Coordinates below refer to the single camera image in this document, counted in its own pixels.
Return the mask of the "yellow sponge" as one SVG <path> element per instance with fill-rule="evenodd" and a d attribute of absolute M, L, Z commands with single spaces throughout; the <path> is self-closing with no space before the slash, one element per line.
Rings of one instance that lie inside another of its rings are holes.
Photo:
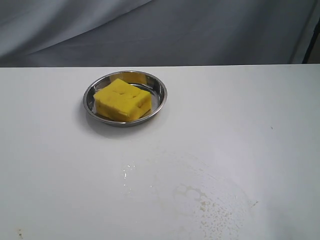
<path fill-rule="evenodd" d="M 96 112 L 117 122 L 140 119 L 152 109 L 152 95 L 117 78 L 94 95 Z"/>

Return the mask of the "round stainless steel dish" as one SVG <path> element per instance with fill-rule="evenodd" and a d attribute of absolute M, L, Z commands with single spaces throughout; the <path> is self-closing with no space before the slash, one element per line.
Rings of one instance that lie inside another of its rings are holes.
<path fill-rule="evenodd" d="M 95 108 L 94 94 L 116 79 L 121 79 L 132 86 L 151 93 L 151 110 L 137 120 L 126 122 L 114 121 L 98 114 Z M 82 102 L 85 110 L 96 120 L 113 127 L 132 127 L 142 124 L 154 117 L 164 106 L 167 96 L 168 92 L 164 83 L 157 77 L 146 72 L 129 70 L 113 72 L 97 79 L 85 91 Z"/>

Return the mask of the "grey fabric backdrop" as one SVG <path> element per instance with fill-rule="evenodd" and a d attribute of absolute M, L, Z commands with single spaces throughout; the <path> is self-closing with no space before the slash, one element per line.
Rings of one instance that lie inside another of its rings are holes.
<path fill-rule="evenodd" d="M 3 0 L 2 67 L 303 61 L 316 0 Z"/>

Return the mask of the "black stand pole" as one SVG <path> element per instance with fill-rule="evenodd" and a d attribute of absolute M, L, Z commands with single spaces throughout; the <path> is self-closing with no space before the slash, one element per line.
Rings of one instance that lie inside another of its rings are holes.
<path fill-rule="evenodd" d="M 320 1 L 316 0 L 305 27 L 303 44 L 306 47 L 303 64 L 320 63 Z"/>

